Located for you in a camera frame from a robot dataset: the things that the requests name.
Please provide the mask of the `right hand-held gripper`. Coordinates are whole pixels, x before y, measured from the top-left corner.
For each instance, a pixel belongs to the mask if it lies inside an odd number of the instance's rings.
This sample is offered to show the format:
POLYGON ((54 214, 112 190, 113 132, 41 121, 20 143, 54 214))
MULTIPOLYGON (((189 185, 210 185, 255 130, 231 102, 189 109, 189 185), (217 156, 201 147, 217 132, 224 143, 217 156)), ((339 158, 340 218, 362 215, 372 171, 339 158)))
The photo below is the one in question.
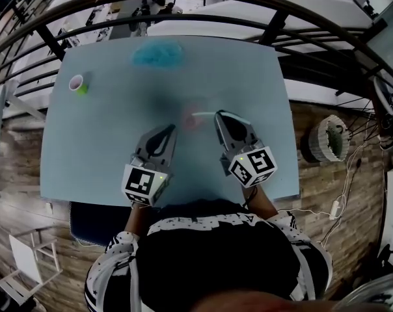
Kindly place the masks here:
POLYGON ((215 113, 214 122, 226 150, 220 158, 226 176, 234 176, 244 188, 249 188, 268 180, 277 171, 270 147, 257 140, 252 124, 240 123, 223 110, 215 113), (236 147, 243 148, 231 153, 236 147))

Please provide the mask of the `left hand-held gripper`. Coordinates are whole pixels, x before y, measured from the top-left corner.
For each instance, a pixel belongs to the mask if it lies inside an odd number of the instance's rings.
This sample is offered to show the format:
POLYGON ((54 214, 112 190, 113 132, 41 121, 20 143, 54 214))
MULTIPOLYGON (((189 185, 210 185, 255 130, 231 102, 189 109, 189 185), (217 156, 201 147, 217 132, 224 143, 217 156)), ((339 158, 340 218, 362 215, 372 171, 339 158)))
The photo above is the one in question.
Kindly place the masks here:
POLYGON ((153 207, 172 178, 177 128, 162 125, 142 135, 131 162, 125 165, 121 191, 131 203, 153 207))

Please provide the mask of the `white bendy straw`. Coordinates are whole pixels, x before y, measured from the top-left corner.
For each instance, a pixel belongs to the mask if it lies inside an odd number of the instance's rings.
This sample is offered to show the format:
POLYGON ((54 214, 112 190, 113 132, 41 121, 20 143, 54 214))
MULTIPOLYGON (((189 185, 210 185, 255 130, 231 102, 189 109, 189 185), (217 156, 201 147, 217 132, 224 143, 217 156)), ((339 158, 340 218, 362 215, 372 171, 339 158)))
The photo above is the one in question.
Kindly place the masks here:
MULTIPOLYGON (((218 113, 221 114, 222 116, 233 118, 233 119, 239 121, 242 124, 248 124, 248 125, 251 124, 248 120, 246 120, 246 119, 244 119, 244 118, 242 118, 242 117, 240 117, 237 114, 234 114, 232 112, 228 112, 228 111, 221 111, 221 112, 219 112, 218 111, 218 113)), ((191 114, 191 116, 193 116, 193 117, 215 116, 216 114, 217 114, 217 112, 194 112, 194 113, 191 114)))

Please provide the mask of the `clear pink cup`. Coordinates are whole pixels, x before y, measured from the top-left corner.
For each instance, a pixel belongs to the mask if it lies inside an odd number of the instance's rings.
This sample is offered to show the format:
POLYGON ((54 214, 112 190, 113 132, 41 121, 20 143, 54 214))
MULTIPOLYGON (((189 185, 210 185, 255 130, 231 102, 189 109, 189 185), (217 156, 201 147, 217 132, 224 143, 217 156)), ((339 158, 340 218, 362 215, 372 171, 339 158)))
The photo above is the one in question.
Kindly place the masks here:
POLYGON ((205 112, 200 110, 200 107, 196 104, 187 105, 182 109, 181 113, 181 127, 184 131, 192 131, 198 129, 208 118, 211 116, 191 116, 194 112, 205 112))

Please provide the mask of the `person's right forearm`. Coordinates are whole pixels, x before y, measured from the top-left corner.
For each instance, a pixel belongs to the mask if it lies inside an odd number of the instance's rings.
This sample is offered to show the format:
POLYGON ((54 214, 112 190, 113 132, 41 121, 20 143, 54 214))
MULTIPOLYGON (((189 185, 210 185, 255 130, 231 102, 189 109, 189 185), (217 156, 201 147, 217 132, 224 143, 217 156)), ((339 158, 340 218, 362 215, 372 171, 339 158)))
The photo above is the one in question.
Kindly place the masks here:
POLYGON ((261 185, 242 188, 245 207, 260 218, 267 220, 278 215, 278 211, 266 196, 261 185))

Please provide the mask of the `person's left forearm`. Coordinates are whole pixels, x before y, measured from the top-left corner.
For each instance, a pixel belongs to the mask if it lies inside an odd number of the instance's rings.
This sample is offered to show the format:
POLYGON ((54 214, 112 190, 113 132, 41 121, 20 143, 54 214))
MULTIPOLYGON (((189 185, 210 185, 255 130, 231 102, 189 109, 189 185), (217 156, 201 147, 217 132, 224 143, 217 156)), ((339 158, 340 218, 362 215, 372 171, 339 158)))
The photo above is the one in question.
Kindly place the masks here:
POLYGON ((133 203, 124 231, 142 237, 148 231, 153 209, 140 203, 133 203))

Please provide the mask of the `green paper cup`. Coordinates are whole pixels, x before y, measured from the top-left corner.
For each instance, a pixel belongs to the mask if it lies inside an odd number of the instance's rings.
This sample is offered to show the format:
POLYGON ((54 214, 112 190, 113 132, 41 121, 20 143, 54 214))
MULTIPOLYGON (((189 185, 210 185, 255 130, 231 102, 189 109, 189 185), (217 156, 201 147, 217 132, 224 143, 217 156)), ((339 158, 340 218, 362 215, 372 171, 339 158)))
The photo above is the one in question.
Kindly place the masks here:
POLYGON ((86 94, 88 91, 88 86, 85 82, 85 79, 82 75, 75 75, 70 79, 68 84, 68 88, 72 92, 76 92, 78 94, 86 94))

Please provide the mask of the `blue fluffy cloth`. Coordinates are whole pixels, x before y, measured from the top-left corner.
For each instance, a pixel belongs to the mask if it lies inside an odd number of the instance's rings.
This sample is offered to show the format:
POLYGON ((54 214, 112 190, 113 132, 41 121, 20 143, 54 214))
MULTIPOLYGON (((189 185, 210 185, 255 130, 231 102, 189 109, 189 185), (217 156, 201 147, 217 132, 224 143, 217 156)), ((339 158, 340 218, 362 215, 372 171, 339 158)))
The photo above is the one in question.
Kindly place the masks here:
POLYGON ((134 51, 131 62, 136 66, 170 68, 179 66, 183 56, 183 48, 176 41, 151 41, 142 44, 134 51))

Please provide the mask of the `woven grey basket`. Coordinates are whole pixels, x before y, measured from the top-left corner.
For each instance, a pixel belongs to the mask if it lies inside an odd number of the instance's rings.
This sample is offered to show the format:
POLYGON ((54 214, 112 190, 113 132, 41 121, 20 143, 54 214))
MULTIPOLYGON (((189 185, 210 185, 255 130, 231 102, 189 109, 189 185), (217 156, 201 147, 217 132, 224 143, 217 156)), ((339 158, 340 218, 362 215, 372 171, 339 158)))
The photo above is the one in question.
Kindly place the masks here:
POLYGON ((301 153, 310 163, 342 162, 348 150, 347 127, 333 114, 310 128, 301 138, 301 153))

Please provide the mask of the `dark blue chair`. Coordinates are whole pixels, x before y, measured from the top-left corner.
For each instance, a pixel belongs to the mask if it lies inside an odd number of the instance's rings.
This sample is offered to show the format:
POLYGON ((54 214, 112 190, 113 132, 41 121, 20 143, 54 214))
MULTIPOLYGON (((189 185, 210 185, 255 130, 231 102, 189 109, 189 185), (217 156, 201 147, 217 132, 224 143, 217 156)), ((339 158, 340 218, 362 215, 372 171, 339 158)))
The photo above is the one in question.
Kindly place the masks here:
POLYGON ((70 232, 91 244, 107 246, 127 224, 130 207, 70 202, 70 232))

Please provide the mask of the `black and white shirt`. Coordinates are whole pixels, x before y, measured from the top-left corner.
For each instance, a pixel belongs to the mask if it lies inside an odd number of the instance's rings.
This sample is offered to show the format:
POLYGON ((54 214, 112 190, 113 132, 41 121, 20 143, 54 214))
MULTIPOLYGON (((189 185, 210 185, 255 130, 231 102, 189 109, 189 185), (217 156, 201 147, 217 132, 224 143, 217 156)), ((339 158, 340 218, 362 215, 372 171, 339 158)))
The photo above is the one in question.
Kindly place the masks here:
POLYGON ((264 220, 244 205, 197 200, 152 211, 142 237, 116 234, 87 273, 85 300, 89 312, 189 312, 226 291, 317 300, 331 278, 330 254, 289 211, 264 220))

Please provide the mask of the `bicycle wheel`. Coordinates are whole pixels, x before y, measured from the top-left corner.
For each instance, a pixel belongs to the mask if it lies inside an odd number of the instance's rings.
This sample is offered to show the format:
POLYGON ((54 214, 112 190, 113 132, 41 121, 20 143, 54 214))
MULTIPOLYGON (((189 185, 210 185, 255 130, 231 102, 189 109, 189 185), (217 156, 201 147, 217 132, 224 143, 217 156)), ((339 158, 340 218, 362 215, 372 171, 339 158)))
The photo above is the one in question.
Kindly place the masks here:
POLYGON ((393 93, 379 76, 373 78, 372 97, 354 113, 357 116, 344 128, 349 139, 361 132, 369 132, 364 138, 365 142, 377 138, 381 149, 393 148, 393 93))

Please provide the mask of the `black metal railing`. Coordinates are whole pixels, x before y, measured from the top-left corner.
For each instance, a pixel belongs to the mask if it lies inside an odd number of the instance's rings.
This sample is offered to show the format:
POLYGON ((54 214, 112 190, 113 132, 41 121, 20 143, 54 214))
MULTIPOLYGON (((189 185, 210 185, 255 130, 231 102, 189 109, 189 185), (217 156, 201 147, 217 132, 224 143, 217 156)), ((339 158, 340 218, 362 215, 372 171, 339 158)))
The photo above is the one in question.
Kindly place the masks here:
POLYGON ((273 48, 283 77, 325 88, 337 95, 351 94, 355 99, 369 98, 369 88, 377 75, 393 93, 393 69, 364 42, 367 30, 340 27, 327 18, 289 0, 223 0, 238 2, 260 11, 260 19, 236 14, 160 14, 139 12, 121 19, 103 21, 55 36, 48 30, 52 21, 88 8, 121 0, 72 0, 30 21, 0 43, 0 53, 18 40, 36 32, 42 41, 30 52, 48 47, 52 60, 65 55, 60 42, 108 27, 149 23, 146 42, 172 40, 175 36, 199 36, 239 40, 273 48))

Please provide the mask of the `black office chair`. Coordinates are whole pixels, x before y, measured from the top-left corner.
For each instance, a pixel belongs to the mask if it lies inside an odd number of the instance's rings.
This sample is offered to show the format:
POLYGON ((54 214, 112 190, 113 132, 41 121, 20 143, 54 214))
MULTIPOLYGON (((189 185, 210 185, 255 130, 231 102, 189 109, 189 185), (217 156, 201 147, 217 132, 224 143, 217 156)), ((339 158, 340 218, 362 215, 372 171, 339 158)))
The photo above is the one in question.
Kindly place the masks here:
POLYGON ((391 256, 393 256, 393 250, 390 249, 390 244, 386 244, 377 258, 379 269, 383 274, 393 273, 393 264, 389 261, 391 256))

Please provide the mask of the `white frame stool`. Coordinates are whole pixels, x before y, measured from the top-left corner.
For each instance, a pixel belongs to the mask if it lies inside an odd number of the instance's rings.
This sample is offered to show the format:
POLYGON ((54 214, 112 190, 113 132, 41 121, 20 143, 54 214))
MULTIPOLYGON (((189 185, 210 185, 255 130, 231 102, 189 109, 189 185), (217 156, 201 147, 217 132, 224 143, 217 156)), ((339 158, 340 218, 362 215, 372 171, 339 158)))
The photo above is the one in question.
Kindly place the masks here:
POLYGON ((10 246, 17 269, 37 284, 45 284, 62 272, 56 239, 43 239, 42 233, 53 226, 39 227, 9 235, 10 246))

